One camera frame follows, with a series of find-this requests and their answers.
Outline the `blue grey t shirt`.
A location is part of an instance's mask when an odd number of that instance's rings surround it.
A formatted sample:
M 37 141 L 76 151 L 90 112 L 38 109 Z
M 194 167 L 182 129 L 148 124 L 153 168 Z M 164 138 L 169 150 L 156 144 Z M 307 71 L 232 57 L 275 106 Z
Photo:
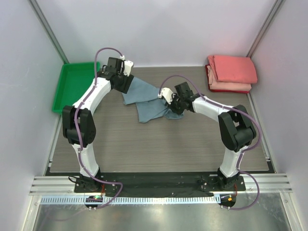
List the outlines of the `blue grey t shirt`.
M 176 114 L 169 109 L 166 101 L 158 98 L 159 88 L 139 79 L 134 78 L 127 93 L 123 93 L 123 104 L 135 104 L 140 123 L 165 117 L 167 119 L 181 119 L 183 114 Z

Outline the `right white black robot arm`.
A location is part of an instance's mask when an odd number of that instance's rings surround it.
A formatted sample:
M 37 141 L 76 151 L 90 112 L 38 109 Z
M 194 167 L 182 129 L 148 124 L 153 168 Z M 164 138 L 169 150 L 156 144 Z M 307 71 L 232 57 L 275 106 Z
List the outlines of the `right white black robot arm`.
M 240 164 L 245 150 L 257 136 L 246 108 L 242 105 L 226 106 L 203 94 L 194 94 L 187 82 L 176 85 L 175 89 L 174 93 L 169 88 L 162 88 L 158 94 L 172 112 L 182 114 L 187 110 L 218 122 L 225 152 L 217 170 L 217 185 L 225 191 L 234 188 L 240 176 Z

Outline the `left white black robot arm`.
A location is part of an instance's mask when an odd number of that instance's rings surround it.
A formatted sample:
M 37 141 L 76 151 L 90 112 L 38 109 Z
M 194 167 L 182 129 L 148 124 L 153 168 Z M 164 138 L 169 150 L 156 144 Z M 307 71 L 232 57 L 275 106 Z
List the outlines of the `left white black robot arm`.
M 80 166 L 79 177 L 75 182 L 78 191 L 95 193 L 102 187 L 101 172 L 93 148 L 96 136 L 93 114 L 111 90 L 128 92 L 134 79 L 131 74 L 133 66 L 134 63 L 123 56 L 110 57 L 106 65 L 94 72 L 95 77 L 82 97 L 62 110 L 63 136 L 75 150 Z

